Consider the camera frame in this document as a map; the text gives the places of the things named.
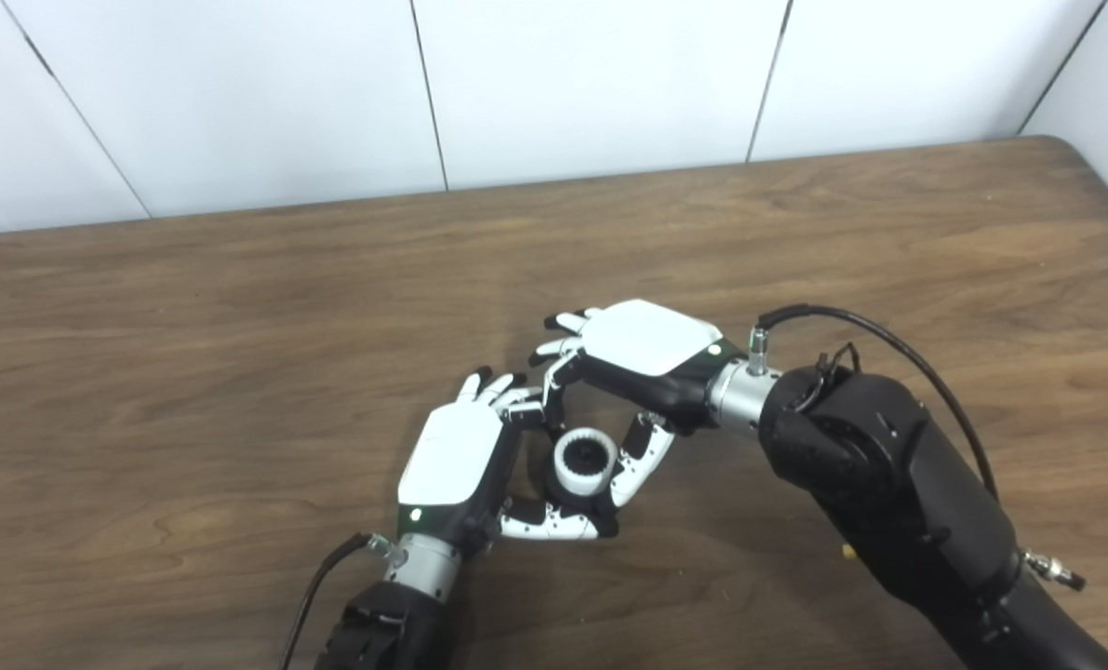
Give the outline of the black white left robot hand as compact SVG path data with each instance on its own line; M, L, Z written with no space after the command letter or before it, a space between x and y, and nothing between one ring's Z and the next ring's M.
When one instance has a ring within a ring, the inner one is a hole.
M456 396L435 408L397 487L402 543L439 544L456 560L499 538L529 542L611 539L619 447L594 427L548 424L542 386L521 374L473 370Z

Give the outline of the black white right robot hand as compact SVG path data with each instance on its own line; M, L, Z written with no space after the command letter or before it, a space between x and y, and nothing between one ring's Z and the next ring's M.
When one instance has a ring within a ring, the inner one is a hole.
M545 368L542 403L554 413L548 424L562 423L562 395L575 382L629 400L647 416L630 424L632 436L646 441L643 449L620 451L608 485L613 509L643 487L674 436L716 427L708 392L721 370L741 359L719 327L650 301L563 311L546 317L544 326L565 331L527 360L530 368Z

